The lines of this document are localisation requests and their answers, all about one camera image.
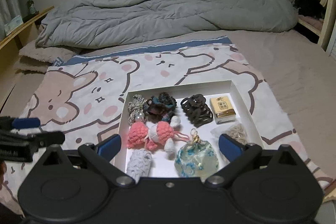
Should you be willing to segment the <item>lavender crochet item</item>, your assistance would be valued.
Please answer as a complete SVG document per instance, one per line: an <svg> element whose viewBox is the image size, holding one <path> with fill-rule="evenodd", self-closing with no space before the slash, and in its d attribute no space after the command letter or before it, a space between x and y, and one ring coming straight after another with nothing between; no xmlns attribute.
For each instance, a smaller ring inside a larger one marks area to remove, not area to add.
<svg viewBox="0 0 336 224"><path fill-rule="evenodd" d="M135 149L127 163L126 174L138 183L140 178L149 176L152 161L150 151L144 148Z"/></svg>

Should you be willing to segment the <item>blue floral brocade pouch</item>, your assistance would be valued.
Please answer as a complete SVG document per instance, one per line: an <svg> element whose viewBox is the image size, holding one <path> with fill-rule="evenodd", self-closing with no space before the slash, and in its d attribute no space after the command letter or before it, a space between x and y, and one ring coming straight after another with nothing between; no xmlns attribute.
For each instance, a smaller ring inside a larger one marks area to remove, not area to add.
<svg viewBox="0 0 336 224"><path fill-rule="evenodd" d="M219 160L211 143L203 140L196 129L190 132L191 140L181 147L174 166L179 177L199 177L205 181L218 171Z"/></svg>

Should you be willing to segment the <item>pink white crochet toy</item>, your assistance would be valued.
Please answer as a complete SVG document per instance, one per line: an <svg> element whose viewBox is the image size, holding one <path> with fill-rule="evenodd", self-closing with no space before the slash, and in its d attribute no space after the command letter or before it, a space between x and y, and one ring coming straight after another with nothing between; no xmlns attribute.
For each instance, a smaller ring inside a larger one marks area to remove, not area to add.
<svg viewBox="0 0 336 224"><path fill-rule="evenodd" d="M150 152L163 149L168 158L172 158L177 152L176 141L189 142L190 137L178 131L181 120L173 116L170 122L159 121L147 127L143 122L134 122L127 133L127 148L144 148Z"/></svg>

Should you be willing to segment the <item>yellow tissue packet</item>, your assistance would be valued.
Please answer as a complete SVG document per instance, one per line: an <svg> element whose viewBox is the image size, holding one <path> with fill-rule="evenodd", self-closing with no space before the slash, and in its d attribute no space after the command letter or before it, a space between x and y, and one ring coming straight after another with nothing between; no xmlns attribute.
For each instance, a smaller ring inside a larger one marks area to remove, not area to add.
<svg viewBox="0 0 336 224"><path fill-rule="evenodd" d="M216 124L231 122L236 119L236 112L228 96L211 97L210 106Z"/></svg>

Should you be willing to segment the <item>multicolour twisted rope knot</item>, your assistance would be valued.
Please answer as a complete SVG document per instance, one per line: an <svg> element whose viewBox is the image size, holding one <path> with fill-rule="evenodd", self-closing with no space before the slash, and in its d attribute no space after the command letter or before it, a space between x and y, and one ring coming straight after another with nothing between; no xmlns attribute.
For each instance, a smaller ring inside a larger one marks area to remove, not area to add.
<svg viewBox="0 0 336 224"><path fill-rule="evenodd" d="M127 104L127 110L129 113L128 122L130 125L135 122L143 122L146 121L146 116L143 111L143 106L146 102L146 98L144 98L140 94L135 94L133 99Z"/></svg>

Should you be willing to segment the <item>cartoon bear blanket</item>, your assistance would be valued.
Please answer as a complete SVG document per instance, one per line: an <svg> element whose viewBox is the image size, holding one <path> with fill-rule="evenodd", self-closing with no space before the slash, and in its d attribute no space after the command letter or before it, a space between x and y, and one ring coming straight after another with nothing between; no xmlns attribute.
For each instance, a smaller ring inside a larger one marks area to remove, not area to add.
<svg viewBox="0 0 336 224"><path fill-rule="evenodd" d="M228 164L219 134L239 125L245 141L289 144L320 186L333 182L308 158L266 78L225 36L52 67L22 117L40 120L37 133L62 131L64 149L118 134L112 164L132 174L141 154L150 159L148 177L213 174Z"/></svg>

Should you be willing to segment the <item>beige fluffy folded blanket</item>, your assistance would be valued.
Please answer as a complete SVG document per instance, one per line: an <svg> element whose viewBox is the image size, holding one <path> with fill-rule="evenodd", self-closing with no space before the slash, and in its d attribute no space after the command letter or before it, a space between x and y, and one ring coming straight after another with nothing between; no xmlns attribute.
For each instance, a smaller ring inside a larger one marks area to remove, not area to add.
<svg viewBox="0 0 336 224"><path fill-rule="evenodd" d="M66 62L80 51L81 49L72 47L37 47L33 40L19 50L19 59L14 69L21 72L46 73L57 58Z"/></svg>

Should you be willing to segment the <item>white shallow storage box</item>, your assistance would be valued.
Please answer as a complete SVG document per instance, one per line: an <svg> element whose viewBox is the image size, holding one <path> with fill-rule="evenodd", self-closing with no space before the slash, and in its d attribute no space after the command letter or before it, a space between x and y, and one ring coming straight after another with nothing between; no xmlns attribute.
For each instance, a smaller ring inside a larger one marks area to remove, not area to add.
<svg viewBox="0 0 336 224"><path fill-rule="evenodd" d="M246 131L248 143L256 143L257 145L263 147L261 137L257 131L255 123L252 116L243 101L241 93L237 89L236 85L232 81L215 81L208 83L198 83L198 84L185 84L178 86L167 86L161 88L143 89L143 90L131 90L127 93L125 98L125 106L121 114L120 126L118 128L118 134L121 136L121 150L114 157L111 163L126 173L127 163L131 157L133 149L128 149L127 144L127 133L129 131L130 125L128 122L129 113L127 110L127 104L133 99L135 94L140 94L146 99L151 96L158 96L161 92L167 92L170 96L174 97L177 101L177 108L175 110L175 115L181 120L179 132L189 135L190 131L194 127L188 120L187 116L181 108L181 100L186 97L190 97L195 94L202 94L206 98L206 104L210 107L211 97L228 96L231 100L232 106L236 112L236 119L233 122L223 123L224 125L232 125L235 122L241 123ZM205 124L197 128L198 134L203 140L207 140L213 146L215 152L217 153L219 159L219 169L227 165L226 159L222 156L219 151L218 139L214 138L210 131L222 124L216 124L215 121ZM153 161L151 163L151 169L149 172L150 177L178 177L176 169L174 167L173 158L168 158L165 151L157 149L152 153Z"/></svg>

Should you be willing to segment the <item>left wooden shelf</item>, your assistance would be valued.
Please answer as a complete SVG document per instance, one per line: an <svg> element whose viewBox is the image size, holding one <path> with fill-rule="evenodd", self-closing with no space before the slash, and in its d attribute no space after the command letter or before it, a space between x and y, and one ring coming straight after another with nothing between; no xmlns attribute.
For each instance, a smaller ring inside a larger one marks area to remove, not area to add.
<svg viewBox="0 0 336 224"><path fill-rule="evenodd" d="M13 72L14 64L19 60L19 51L38 37L38 23L54 8L51 6L26 23L14 29L11 34L1 40L1 76Z"/></svg>

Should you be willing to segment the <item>blue tissue box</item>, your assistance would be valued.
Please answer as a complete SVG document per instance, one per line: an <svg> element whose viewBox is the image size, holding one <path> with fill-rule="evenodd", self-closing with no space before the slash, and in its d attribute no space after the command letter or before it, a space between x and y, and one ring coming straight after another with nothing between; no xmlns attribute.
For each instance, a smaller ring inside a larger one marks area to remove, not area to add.
<svg viewBox="0 0 336 224"><path fill-rule="evenodd" d="M5 34L6 36L9 36L19 26L23 24L22 17L20 15L17 15L15 18L13 18L9 23L5 24Z"/></svg>

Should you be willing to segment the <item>grey curtain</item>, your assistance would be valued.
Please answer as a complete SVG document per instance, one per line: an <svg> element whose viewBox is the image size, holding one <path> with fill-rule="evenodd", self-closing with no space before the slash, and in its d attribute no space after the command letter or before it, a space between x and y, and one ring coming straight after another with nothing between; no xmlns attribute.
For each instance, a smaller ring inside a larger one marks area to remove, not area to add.
<svg viewBox="0 0 336 224"><path fill-rule="evenodd" d="M5 25L10 23L16 16L21 15L19 0L0 0L1 9L1 40L6 37Z"/></svg>

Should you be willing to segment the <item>green glass bottle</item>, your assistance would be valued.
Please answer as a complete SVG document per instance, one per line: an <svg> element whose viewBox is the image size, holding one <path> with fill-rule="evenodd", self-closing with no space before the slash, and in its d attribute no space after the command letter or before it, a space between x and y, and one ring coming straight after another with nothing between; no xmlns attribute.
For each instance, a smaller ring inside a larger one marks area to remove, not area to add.
<svg viewBox="0 0 336 224"><path fill-rule="evenodd" d="M35 16L38 13L33 0L27 0L27 11L29 16Z"/></svg>

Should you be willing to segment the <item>grey quilted duvet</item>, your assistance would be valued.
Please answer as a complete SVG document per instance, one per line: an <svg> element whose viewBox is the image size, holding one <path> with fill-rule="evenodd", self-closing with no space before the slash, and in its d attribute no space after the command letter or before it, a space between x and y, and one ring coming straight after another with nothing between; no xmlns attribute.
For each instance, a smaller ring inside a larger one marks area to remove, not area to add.
<svg viewBox="0 0 336 224"><path fill-rule="evenodd" d="M47 14L35 44L99 49L198 31L284 32L297 22L290 0L73 0Z"/></svg>

